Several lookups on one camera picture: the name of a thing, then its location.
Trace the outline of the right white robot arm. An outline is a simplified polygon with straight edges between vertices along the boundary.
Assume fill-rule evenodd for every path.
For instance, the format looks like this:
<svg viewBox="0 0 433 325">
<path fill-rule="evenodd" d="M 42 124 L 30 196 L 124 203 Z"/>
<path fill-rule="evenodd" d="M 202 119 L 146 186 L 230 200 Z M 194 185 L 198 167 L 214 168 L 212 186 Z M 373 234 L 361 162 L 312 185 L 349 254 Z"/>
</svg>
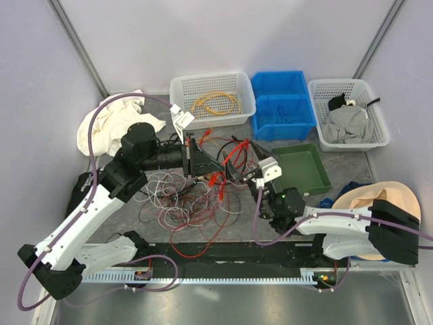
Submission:
<svg viewBox="0 0 433 325">
<path fill-rule="evenodd" d="M 280 192 L 273 189 L 272 182 L 284 175 L 273 153 L 248 140 L 237 148 L 246 146 L 252 146 L 257 155 L 255 169 L 239 174 L 230 154 L 223 155 L 223 164 L 229 176 L 250 188 L 256 201 L 253 220 L 268 220 L 279 234 L 268 242 L 255 238 L 257 245 L 271 246 L 292 234 L 316 235 L 319 243 L 309 255 L 320 267 L 347 257 L 417 265 L 419 251 L 432 249 L 419 243 L 420 239 L 432 241 L 432 236 L 420 230 L 421 207 L 405 184 L 373 183 L 343 194 L 330 209 L 310 207 L 295 187 Z"/>
</svg>

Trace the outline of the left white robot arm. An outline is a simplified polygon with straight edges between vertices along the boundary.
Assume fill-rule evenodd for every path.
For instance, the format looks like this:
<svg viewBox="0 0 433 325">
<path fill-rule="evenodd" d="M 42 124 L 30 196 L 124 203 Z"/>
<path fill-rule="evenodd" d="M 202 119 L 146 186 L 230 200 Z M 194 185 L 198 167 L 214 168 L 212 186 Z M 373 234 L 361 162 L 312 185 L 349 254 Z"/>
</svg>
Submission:
<svg viewBox="0 0 433 325">
<path fill-rule="evenodd" d="M 28 268 L 18 291 L 20 311 L 31 311 L 40 305 L 27 307 L 22 302 L 31 276 L 48 297 L 62 300 L 87 276 L 115 265 L 141 266 L 147 260 L 162 257 L 151 255 L 148 242 L 135 231 L 94 248 L 83 246 L 109 216 L 147 184 L 148 171 L 181 168 L 186 176 L 196 177 L 224 170 L 221 162 L 197 145 L 193 134 L 183 132 L 192 122 L 192 114 L 177 105 L 170 106 L 170 113 L 178 143 L 161 145 L 155 128 L 148 122 L 138 122 L 127 129 L 120 149 L 103 169 L 96 167 L 93 150 L 89 150 L 93 174 L 89 192 L 46 239 L 36 245 L 25 244 L 18 251 Z"/>
</svg>

